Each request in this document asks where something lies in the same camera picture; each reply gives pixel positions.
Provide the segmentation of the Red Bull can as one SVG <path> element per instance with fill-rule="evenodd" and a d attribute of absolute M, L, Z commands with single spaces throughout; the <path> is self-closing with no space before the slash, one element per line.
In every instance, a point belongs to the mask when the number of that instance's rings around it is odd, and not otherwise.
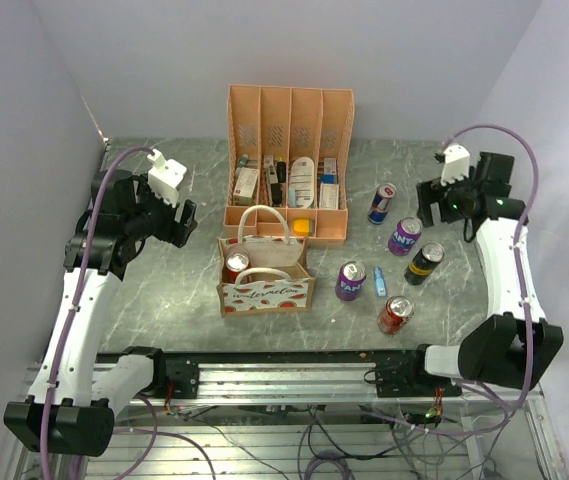
<path fill-rule="evenodd" d="M 380 225 L 385 221 L 395 194 L 396 187 L 393 184 L 384 183 L 377 187 L 367 215 L 371 224 Z"/>

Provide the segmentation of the black and yellow can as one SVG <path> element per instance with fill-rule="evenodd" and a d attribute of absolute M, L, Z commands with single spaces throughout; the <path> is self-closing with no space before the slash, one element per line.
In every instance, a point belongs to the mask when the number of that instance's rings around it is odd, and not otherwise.
<path fill-rule="evenodd" d="M 444 248 L 437 242 L 429 242 L 421 247 L 404 272 L 410 285 L 421 285 L 441 264 L 445 256 Z"/>

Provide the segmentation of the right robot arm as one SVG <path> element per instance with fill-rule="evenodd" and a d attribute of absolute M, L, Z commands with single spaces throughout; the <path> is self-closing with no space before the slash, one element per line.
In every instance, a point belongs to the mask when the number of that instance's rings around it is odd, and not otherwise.
<path fill-rule="evenodd" d="M 418 184 L 417 216 L 430 227 L 437 206 L 442 222 L 462 220 L 470 229 L 487 286 L 487 318 L 458 346 L 427 346 L 424 361 L 406 369 L 406 387 L 423 396 L 439 385 L 440 377 L 448 377 L 533 388 L 564 336 L 560 327 L 548 323 L 535 293 L 526 204 L 510 195 L 514 159 L 483 152 L 472 166 L 468 150 L 459 144 L 446 147 L 436 158 L 442 172 Z"/>

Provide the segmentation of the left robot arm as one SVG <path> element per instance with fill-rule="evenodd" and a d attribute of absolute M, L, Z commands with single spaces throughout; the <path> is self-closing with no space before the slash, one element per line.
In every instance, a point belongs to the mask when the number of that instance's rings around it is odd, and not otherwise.
<path fill-rule="evenodd" d="M 26 398 L 4 412 L 5 426 L 28 450 L 97 457 L 136 395 L 196 397 L 198 368 L 156 347 L 130 347 L 93 378 L 105 318 L 128 264 L 148 238 L 182 247 L 197 226 L 195 203 L 179 199 L 185 172 L 171 162 L 140 175 L 112 169 L 94 177 L 92 205 L 65 247 L 63 297 L 44 360 Z"/>

